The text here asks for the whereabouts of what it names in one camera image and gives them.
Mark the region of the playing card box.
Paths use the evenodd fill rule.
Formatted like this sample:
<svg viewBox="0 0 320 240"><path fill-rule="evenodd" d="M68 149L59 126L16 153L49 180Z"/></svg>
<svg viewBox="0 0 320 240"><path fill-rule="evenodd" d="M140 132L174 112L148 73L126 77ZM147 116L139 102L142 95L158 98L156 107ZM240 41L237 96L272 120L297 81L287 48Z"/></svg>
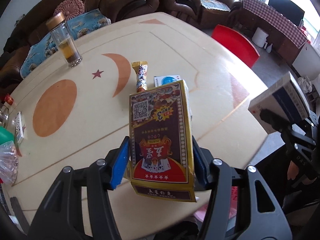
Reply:
<svg viewBox="0 0 320 240"><path fill-rule="evenodd" d="M195 202L188 87L183 80L131 94L129 180L136 194Z"/></svg>

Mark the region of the white blue book box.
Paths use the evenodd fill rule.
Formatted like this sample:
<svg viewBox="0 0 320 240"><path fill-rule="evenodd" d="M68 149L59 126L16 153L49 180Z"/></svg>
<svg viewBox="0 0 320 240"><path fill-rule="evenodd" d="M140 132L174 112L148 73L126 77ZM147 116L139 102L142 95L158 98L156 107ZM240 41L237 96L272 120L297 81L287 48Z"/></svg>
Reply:
<svg viewBox="0 0 320 240"><path fill-rule="evenodd" d="M250 113L266 133L271 134L276 130L260 116L261 111L265 109L280 116L290 124L303 121L310 115L309 104L299 84L290 72L287 72L271 87L251 100L248 107Z"/></svg>

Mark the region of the blue white medicine box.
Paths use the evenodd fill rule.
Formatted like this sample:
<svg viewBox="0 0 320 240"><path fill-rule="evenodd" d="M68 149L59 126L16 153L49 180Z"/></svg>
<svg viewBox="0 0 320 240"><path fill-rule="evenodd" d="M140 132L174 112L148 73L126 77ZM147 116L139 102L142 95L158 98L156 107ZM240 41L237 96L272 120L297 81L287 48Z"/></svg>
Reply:
<svg viewBox="0 0 320 240"><path fill-rule="evenodd" d="M166 76L155 76L154 78L155 87L166 85L168 83L180 81L179 75L166 75Z"/></svg>

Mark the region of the yellow snack wrapper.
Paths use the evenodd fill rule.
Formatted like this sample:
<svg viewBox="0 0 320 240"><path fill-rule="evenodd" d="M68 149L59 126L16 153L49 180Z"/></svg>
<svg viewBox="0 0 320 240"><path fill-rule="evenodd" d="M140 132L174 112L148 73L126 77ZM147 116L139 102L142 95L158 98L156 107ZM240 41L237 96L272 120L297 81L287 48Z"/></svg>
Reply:
<svg viewBox="0 0 320 240"><path fill-rule="evenodd" d="M137 61L132 62L131 67L136 73L137 82L136 82L136 91L143 92L148 89L147 87L147 71L148 71L148 62L147 61Z"/></svg>

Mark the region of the checkered cloth covered desk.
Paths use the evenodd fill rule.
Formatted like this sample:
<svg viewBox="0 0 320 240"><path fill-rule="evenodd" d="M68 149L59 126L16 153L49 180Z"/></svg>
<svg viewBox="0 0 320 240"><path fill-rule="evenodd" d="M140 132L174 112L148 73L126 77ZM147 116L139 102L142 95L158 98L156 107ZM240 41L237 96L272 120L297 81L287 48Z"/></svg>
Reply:
<svg viewBox="0 0 320 240"><path fill-rule="evenodd" d="M273 50L289 65L293 64L308 40L299 27L259 0L243 0L239 22L252 32L257 28L263 29Z"/></svg>

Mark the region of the white remote control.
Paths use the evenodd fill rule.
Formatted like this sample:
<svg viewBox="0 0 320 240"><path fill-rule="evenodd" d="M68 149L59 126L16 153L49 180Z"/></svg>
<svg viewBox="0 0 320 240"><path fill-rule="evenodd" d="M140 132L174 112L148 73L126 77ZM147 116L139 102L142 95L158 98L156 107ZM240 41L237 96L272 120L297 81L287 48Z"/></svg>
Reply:
<svg viewBox="0 0 320 240"><path fill-rule="evenodd" d="M15 139L18 144L20 144L25 138L24 129L25 125L23 123L22 113L18 112L15 117Z"/></svg>

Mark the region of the clear bag of snacks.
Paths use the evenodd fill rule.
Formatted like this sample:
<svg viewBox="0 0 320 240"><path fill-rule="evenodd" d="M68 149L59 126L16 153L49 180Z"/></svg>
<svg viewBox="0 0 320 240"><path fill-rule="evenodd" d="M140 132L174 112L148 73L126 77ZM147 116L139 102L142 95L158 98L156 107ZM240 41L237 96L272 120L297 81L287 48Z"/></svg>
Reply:
<svg viewBox="0 0 320 240"><path fill-rule="evenodd" d="M1 144L0 174L3 183L12 186L18 173L18 154L13 141Z"/></svg>

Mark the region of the white bucket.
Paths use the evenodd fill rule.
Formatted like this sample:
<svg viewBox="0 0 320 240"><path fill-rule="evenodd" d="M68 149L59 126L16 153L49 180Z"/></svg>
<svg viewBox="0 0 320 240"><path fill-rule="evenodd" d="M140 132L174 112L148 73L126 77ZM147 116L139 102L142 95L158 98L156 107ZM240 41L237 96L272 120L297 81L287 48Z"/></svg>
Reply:
<svg viewBox="0 0 320 240"><path fill-rule="evenodd" d="M263 48L267 40L267 37L268 37L268 33L265 32L263 29L257 27L252 37L252 42L258 47Z"/></svg>

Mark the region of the green plastic container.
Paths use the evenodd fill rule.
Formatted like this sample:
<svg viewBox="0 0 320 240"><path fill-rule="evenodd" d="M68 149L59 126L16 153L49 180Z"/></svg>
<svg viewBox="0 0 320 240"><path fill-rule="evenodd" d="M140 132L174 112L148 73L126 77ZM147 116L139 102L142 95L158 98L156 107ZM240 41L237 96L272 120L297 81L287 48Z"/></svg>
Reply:
<svg viewBox="0 0 320 240"><path fill-rule="evenodd" d="M9 132L7 129L1 126L0 127L0 145L9 141L14 141L14 135L11 132Z"/></svg>

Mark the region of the red plastic stool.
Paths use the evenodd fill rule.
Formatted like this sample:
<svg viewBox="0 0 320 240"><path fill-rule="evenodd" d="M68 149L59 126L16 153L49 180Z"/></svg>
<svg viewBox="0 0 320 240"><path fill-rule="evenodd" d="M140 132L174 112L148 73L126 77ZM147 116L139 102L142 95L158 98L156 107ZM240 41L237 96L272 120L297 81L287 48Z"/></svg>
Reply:
<svg viewBox="0 0 320 240"><path fill-rule="evenodd" d="M249 68L252 68L260 57L255 46L244 35L227 26L218 24L212 32L212 38Z"/></svg>

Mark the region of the glass jar with metal lid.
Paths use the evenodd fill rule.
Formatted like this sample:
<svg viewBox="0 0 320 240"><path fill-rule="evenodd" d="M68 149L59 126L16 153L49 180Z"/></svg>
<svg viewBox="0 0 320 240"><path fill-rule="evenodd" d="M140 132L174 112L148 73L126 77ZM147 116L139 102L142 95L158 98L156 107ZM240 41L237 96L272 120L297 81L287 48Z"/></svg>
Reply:
<svg viewBox="0 0 320 240"><path fill-rule="evenodd" d="M9 123L9 109L7 106L1 103L0 105L0 125L6 128Z"/></svg>

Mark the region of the small red cup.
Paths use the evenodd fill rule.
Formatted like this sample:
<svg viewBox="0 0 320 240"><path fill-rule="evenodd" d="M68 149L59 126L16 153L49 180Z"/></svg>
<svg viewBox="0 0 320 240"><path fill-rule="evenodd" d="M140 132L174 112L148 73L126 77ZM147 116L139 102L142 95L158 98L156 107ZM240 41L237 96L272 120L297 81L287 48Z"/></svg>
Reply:
<svg viewBox="0 0 320 240"><path fill-rule="evenodd" d="M5 96L4 101L9 105L12 105L14 103L14 100L10 94L7 94Z"/></svg>

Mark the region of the black monitor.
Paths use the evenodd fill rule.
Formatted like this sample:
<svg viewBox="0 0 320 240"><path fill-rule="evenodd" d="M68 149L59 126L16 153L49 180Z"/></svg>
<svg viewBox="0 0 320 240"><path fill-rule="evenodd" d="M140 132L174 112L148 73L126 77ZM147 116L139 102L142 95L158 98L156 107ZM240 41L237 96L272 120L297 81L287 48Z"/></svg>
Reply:
<svg viewBox="0 0 320 240"><path fill-rule="evenodd" d="M300 25L305 14L305 11L291 0L269 0L268 5L284 15L296 26Z"/></svg>

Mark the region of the blue patterned sofa cushion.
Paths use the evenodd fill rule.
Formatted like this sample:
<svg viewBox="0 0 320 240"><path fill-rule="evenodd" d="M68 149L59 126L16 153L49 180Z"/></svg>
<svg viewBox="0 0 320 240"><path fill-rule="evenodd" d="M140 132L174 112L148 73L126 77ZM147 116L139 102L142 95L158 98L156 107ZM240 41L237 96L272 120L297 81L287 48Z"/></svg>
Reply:
<svg viewBox="0 0 320 240"><path fill-rule="evenodd" d="M111 20L99 9L94 9L68 21L64 20L37 44L31 46L29 53L21 66L20 76L26 78L43 61L60 51L70 67L80 63L80 55L75 40L104 26Z"/></svg>

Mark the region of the glass tea bottle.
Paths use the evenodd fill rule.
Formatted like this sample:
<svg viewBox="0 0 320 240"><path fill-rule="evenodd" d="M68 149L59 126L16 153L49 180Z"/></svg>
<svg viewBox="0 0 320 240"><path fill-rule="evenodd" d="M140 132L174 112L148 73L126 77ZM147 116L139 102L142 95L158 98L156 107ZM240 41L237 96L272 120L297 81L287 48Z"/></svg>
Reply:
<svg viewBox="0 0 320 240"><path fill-rule="evenodd" d="M69 29L63 13L54 15L46 22L47 28L69 67L75 67L82 61L82 56L74 43L74 38Z"/></svg>

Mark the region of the round pink knitted cushion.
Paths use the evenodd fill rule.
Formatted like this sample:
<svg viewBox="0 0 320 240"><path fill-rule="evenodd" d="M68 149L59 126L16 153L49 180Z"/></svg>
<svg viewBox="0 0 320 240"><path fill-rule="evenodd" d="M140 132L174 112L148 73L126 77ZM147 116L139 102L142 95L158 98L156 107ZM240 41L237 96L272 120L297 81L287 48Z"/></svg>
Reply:
<svg viewBox="0 0 320 240"><path fill-rule="evenodd" d="M70 20L85 12L85 6L82 0L64 0L54 10L54 15L63 13L66 20Z"/></svg>

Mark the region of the brown leather sofa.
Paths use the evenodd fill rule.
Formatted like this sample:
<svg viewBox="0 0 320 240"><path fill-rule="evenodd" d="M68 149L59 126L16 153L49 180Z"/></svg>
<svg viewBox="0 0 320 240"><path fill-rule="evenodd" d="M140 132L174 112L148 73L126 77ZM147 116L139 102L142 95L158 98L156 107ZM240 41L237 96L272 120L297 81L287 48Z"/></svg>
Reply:
<svg viewBox="0 0 320 240"><path fill-rule="evenodd" d="M64 0L41 0L16 25L1 55L1 97L11 94L21 83L20 69L31 46L48 33L46 22ZM216 24L232 26L242 8L240 0L82 0L85 12L99 9L116 23L154 12L166 12L200 28Z"/></svg>

